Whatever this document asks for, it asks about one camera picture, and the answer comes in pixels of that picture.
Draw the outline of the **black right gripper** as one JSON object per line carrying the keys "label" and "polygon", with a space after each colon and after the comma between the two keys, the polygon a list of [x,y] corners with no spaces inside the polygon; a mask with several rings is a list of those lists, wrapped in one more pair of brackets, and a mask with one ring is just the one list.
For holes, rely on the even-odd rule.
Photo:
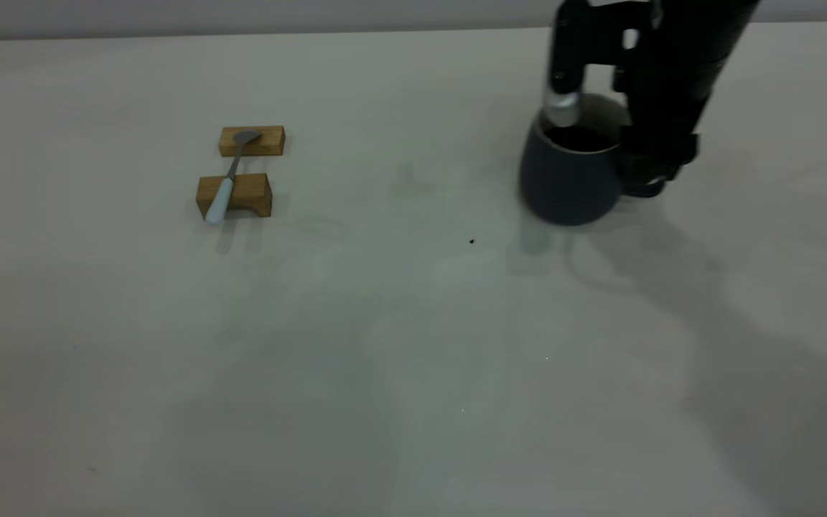
{"label": "black right gripper", "polygon": [[698,154],[696,127],[757,1],[653,1],[617,68],[630,126],[621,132],[622,190],[664,190]]}

